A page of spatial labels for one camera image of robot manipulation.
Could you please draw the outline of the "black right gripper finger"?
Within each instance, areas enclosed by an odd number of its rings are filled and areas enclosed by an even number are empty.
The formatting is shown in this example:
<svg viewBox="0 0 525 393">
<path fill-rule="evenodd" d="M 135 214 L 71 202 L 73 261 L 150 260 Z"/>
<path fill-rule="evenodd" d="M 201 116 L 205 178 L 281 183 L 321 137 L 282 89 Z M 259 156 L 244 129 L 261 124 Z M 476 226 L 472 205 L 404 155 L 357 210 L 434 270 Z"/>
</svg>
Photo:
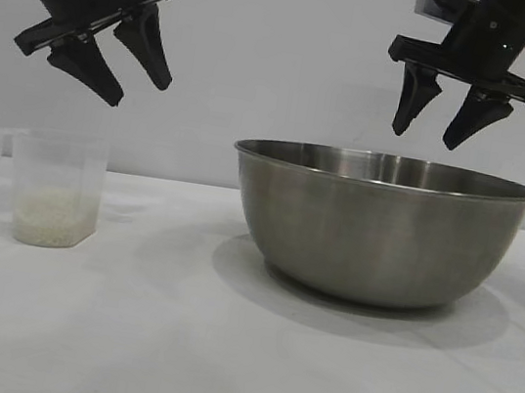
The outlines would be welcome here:
<svg viewBox="0 0 525 393">
<path fill-rule="evenodd" d="M 506 119 L 513 112 L 509 95 L 470 87 L 462 106 L 444 133 L 443 142 L 449 151 L 494 122 Z"/>
<path fill-rule="evenodd" d="M 397 136 L 406 132 L 414 119 L 443 91 L 437 82 L 439 73 L 415 63 L 405 63 L 399 105 L 392 121 Z"/>
</svg>

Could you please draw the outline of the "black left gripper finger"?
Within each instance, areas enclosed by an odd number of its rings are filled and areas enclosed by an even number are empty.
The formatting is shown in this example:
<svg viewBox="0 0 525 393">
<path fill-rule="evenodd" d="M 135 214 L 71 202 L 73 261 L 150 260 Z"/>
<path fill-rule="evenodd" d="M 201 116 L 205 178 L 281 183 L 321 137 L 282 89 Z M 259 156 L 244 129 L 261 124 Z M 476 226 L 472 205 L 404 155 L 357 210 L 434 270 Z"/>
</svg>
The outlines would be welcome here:
<svg viewBox="0 0 525 393">
<path fill-rule="evenodd" d="M 158 6 L 145 4 L 125 17 L 113 36 L 137 59 L 154 87 L 164 91 L 172 84 L 173 76 L 165 59 L 159 24 Z"/>
<path fill-rule="evenodd" d="M 117 107 L 123 99 L 123 90 L 105 62 L 95 38 L 64 39 L 52 46 L 48 63 L 80 81 L 93 90 L 111 107 Z"/>
</svg>

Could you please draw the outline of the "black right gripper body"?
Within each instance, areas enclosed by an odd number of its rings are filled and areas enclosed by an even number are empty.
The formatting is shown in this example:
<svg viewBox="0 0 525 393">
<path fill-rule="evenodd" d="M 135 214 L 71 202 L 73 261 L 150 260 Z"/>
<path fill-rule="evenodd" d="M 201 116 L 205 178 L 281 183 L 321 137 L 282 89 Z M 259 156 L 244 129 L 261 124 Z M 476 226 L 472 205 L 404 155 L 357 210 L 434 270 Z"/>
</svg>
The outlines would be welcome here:
<svg viewBox="0 0 525 393">
<path fill-rule="evenodd" d="M 525 48 L 525 0 L 417 0 L 416 11 L 451 28 L 439 44 L 398 35 L 388 49 L 393 61 L 432 68 L 525 104 L 525 79 L 509 71 Z"/>
</svg>

